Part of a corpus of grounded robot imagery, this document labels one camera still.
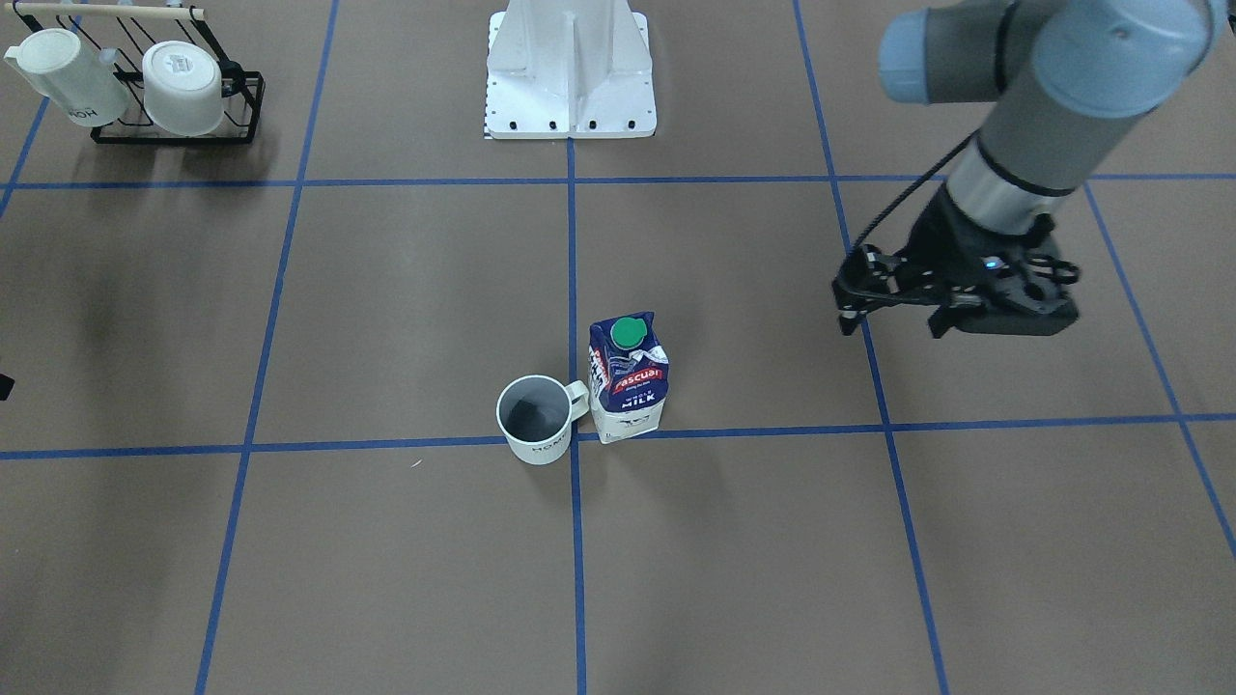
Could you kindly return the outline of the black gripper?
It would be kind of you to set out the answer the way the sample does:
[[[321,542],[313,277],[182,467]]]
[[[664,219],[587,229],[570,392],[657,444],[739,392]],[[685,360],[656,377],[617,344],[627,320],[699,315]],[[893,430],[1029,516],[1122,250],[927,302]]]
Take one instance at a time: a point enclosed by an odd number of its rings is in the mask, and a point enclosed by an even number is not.
[[[1082,273],[1060,257],[1054,229],[1054,216],[1039,209],[1031,211],[1027,232],[990,232],[941,185],[902,249],[884,254],[871,242],[857,242],[849,251],[831,282],[840,333],[852,336],[861,314],[880,308],[925,305],[936,308],[928,329],[941,339],[967,317],[958,305],[975,304],[975,292],[1016,296],[1035,308],[1073,301],[1069,287]]]

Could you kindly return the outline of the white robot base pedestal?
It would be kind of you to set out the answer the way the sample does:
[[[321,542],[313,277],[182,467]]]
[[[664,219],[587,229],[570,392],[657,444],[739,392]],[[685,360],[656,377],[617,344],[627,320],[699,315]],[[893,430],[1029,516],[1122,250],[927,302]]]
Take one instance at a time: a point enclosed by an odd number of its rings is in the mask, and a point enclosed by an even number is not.
[[[491,14],[483,134],[494,140],[658,132],[653,45],[627,1],[510,1]]]

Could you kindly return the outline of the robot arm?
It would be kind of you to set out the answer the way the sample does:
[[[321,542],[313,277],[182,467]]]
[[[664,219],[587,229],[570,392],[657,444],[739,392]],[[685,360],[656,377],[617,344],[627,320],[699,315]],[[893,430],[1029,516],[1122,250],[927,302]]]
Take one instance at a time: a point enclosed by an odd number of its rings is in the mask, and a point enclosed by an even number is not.
[[[831,282],[840,330],[932,309],[941,338],[1052,336],[1077,322],[1082,273],[1056,211],[1234,25],[1231,1],[959,1],[899,14],[878,68],[902,104],[993,104],[941,163],[949,176],[885,254],[857,237]]]

